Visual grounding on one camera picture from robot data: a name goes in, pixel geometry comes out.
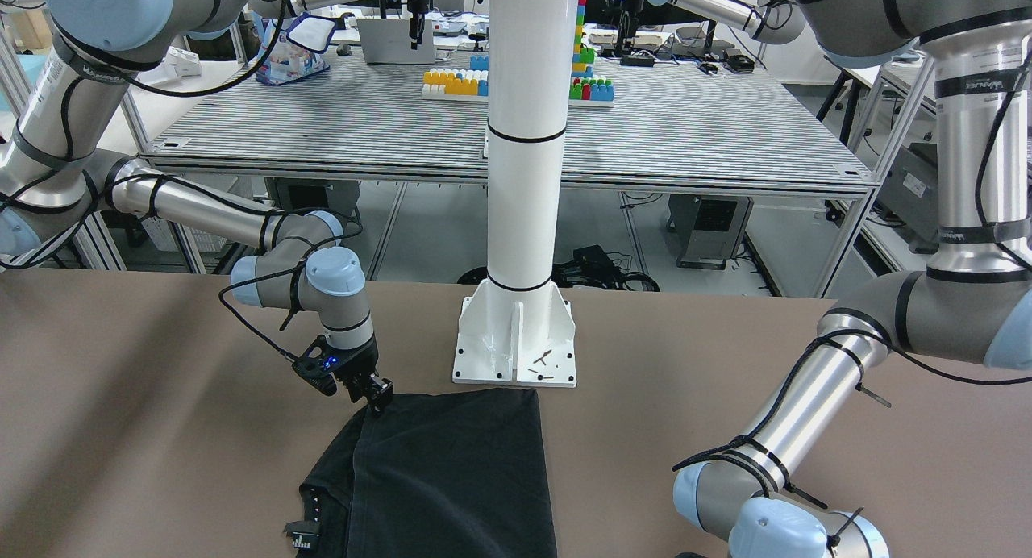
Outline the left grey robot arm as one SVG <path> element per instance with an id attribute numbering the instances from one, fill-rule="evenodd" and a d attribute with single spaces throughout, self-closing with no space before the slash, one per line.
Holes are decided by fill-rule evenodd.
<path id="1" fill-rule="evenodd" d="M 886 557 L 858 513 L 791 481 L 847 397 L 895 352 L 1030 367 L 1030 0 L 786 1 L 842 65 L 916 43 L 934 69 L 937 252 L 833 305 L 751 425 L 675 466 L 673 502 L 732 557 Z"/>

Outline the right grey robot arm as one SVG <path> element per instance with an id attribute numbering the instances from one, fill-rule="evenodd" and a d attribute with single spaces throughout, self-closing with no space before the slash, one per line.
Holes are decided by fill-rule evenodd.
<path id="1" fill-rule="evenodd" d="M 394 386 L 377 371 L 364 269 L 343 247 L 342 215 L 284 211 L 214 189 L 206 184 L 213 164 L 99 147 L 129 89 L 178 36 L 221 31 L 251 1 L 45 0 L 54 24 L 47 66 L 2 147 L 2 254 L 44 252 L 106 209 L 252 247 L 256 254 L 235 265 L 228 291 L 246 305 L 316 313 L 322 330 L 312 344 L 299 355 L 277 352 L 320 393 L 345 388 L 353 402 L 382 414 Z M 293 11 L 293 0 L 273 0 L 277 25 Z"/>

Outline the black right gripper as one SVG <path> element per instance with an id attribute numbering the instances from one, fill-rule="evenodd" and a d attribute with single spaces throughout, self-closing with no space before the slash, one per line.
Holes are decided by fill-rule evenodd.
<path id="1" fill-rule="evenodd" d="M 352 402 L 364 398 L 373 416 L 383 415 L 392 402 L 394 385 L 391 379 L 380 378 L 377 371 L 379 352 L 376 339 L 369 339 L 358 348 L 333 348 L 340 362 L 333 374 L 346 386 Z"/>

